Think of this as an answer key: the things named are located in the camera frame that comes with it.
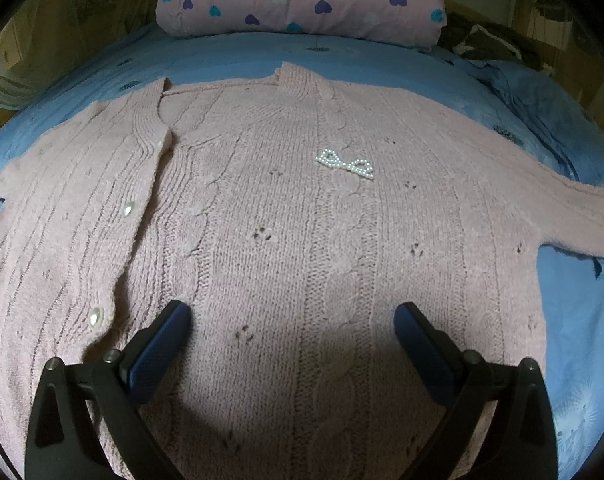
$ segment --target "dark fabric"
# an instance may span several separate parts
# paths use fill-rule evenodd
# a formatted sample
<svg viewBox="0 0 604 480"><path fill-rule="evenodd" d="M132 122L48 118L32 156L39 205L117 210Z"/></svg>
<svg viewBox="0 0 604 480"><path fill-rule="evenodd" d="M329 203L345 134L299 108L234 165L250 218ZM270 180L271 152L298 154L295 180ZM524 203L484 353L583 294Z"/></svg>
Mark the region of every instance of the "dark fabric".
<svg viewBox="0 0 604 480"><path fill-rule="evenodd" d="M464 59L513 61L528 66L533 70L542 69L542 59L535 51L534 44L511 28L498 25L497 23L472 22L456 12L451 12L447 15L447 18L447 26L442 28L442 34L437 43L440 47L453 52L455 46L464 42L467 46L473 47L473 50L461 54L461 57ZM519 51L522 60L518 59L512 49L509 49L502 42L495 40L495 38L487 36L481 30L470 35L474 25L482 25L493 36L508 42L513 49Z"/></svg>

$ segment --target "pink cardigan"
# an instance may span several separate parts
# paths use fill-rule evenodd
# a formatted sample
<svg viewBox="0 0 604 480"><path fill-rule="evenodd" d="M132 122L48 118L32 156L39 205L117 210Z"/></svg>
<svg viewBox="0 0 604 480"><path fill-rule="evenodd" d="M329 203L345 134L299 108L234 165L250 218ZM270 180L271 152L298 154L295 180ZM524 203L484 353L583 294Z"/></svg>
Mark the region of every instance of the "pink cardigan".
<svg viewBox="0 0 604 480"><path fill-rule="evenodd" d="M176 298L194 332L142 416L186 478L398 478L442 410L397 304L543 364L538 246L604 256L604 190L424 97L290 64L165 85L92 104L0 174L0 439L20 470L45 361L121 348Z"/></svg>

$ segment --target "bed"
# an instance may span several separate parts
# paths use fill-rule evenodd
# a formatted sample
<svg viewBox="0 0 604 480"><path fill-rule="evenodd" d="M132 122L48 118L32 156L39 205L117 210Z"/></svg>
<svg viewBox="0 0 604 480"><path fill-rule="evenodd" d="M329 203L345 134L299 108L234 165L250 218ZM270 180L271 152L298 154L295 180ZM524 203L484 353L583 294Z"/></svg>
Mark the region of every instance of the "bed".
<svg viewBox="0 0 604 480"><path fill-rule="evenodd" d="M283 61L326 78L409 89L493 129L557 173L604 187L601 129L559 85L520 64L306 34L176 39L156 25L101 50L9 120L0 129L0 170L95 100L163 75L174 84L266 77ZM604 432L604 258L543 246L537 264L547 323L545 381L559 478L568 480Z"/></svg>

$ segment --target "black clamp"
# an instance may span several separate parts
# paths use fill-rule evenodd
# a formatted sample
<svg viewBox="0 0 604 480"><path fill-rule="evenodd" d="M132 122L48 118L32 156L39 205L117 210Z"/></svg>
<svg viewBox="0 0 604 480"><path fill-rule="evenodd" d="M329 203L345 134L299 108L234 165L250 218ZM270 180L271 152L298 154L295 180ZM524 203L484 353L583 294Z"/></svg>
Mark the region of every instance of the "black clamp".
<svg viewBox="0 0 604 480"><path fill-rule="evenodd" d="M191 328L191 310L171 301L149 328L122 350L95 362L46 362L26 437L28 480L124 480L104 455L86 407L97 402L135 480L184 480L150 434L136 408L153 396Z"/></svg>
<svg viewBox="0 0 604 480"><path fill-rule="evenodd" d="M400 480L448 480L484 405L497 400L479 455L464 480L557 480L553 417L538 363L487 363L461 352L413 303L397 307L395 334L434 402L447 413Z"/></svg>

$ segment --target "pearl button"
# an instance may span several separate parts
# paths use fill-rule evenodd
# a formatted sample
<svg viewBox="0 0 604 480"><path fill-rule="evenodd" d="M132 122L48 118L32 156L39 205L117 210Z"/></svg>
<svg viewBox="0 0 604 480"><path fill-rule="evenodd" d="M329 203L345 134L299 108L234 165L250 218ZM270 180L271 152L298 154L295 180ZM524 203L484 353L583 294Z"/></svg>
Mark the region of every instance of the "pearl button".
<svg viewBox="0 0 604 480"><path fill-rule="evenodd" d="M135 208L135 202L128 202L124 206L124 216L125 217L129 216L133 212L134 208Z"/></svg>
<svg viewBox="0 0 604 480"><path fill-rule="evenodd" d="M93 329L98 329L103 317L104 311L100 307L92 308L88 313L88 325Z"/></svg>

